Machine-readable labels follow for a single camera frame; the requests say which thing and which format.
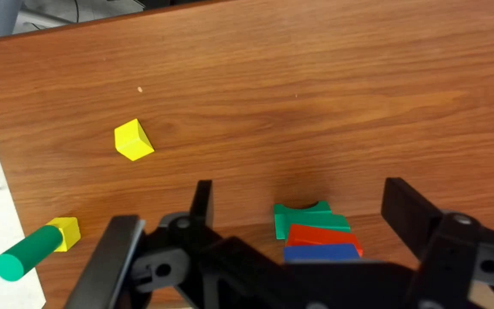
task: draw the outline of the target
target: wood grain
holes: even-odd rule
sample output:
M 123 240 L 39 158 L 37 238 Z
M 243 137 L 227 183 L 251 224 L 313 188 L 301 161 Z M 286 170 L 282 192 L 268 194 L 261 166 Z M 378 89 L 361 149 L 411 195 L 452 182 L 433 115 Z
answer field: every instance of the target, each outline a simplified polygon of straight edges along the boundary
M 136 116 L 157 154 L 129 163 L 112 132 Z M 494 1 L 236 0 L 0 39 L 0 158 L 27 231 L 81 218 L 78 267 L 111 216 L 155 226 L 198 178 L 219 226 L 375 214 L 390 175 L 494 226 Z

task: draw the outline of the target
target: screw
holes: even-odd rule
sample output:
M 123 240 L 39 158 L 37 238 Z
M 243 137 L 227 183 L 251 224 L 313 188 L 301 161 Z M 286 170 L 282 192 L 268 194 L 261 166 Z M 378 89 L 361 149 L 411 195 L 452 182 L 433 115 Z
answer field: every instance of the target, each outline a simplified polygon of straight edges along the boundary
M 191 226 L 191 219 L 183 218 L 183 219 L 177 221 L 177 226 L 179 228 L 189 228 Z
M 311 302 L 310 305 L 306 305 L 306 309 L 328 309 L 328 305 L 322 302 Z
M 419 309 L 443 309 L 443 305 L 440 302 L 431 300 L 431 298 L 423 298 L 419 302 Z
M 455 214 L 454 218 L 462 224 L 472 224 L 472 219 L 466 214 Z

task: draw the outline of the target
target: cable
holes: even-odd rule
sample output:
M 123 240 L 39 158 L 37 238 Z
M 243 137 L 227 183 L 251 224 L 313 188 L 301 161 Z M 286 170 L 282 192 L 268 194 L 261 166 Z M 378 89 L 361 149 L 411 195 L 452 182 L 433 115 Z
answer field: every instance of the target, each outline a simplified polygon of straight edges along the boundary
M 35 22 L 30 22 L 33 27 L 37 27 L 39 30 L 42 29 L 39 24 L 35 24 Z
M 75 5 L 76 5 L 76 24 L 80 24 L 80 1 L 75 0 Z

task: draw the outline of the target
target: yellow block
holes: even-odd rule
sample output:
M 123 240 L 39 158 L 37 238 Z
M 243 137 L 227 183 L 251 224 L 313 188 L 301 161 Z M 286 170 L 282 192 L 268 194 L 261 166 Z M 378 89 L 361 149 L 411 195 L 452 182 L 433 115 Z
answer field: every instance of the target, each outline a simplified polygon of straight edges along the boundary
M 81 238 L 80 223 L 76 216 L 54 218 L 47 224 L 54 224 L 63 233 L 63 243 L 56 252 L 69 252 Z
M 114 130 L 114 139 L 116 149 L 131 161 L 155 152 L 155 147 L 147 137 L 147 132 L 138 118 L 117 127 Z

